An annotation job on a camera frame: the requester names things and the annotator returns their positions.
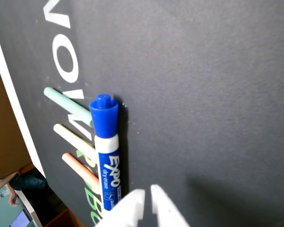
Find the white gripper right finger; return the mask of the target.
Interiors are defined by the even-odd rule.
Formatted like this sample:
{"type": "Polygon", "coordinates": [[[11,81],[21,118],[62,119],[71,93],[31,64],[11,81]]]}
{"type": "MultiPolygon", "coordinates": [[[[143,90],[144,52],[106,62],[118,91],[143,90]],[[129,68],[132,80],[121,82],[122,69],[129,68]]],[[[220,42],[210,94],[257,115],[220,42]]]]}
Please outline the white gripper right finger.
{"type": "Polygon", "coordinates": [[[151,185],[152,212],[159,227],[189,227],[173,201],[157,184],[151,185]]]}

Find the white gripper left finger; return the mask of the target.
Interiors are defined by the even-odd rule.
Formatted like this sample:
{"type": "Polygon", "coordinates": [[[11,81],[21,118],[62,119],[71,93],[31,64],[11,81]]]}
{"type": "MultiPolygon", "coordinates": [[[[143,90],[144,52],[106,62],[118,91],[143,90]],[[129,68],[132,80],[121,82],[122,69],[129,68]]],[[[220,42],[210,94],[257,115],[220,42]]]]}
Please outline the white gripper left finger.
{"type": "Polygon", "coordinates": [[[145,190],[135,189],[107,212],[96,227],[137,227],[143,219],[145,190]]]}

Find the person's hand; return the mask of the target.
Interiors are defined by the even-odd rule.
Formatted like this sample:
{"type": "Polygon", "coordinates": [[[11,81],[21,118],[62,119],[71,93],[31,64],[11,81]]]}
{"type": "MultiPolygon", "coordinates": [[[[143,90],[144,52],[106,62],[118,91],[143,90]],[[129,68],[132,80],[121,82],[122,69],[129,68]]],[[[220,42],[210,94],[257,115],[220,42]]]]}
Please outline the person's hand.
{"type": "Polygon", "coordinates": [[[10,193],[9,204],[14,207],[19,205],[19,203],[17,203],[17,194],[15,192],[10,193]]]}

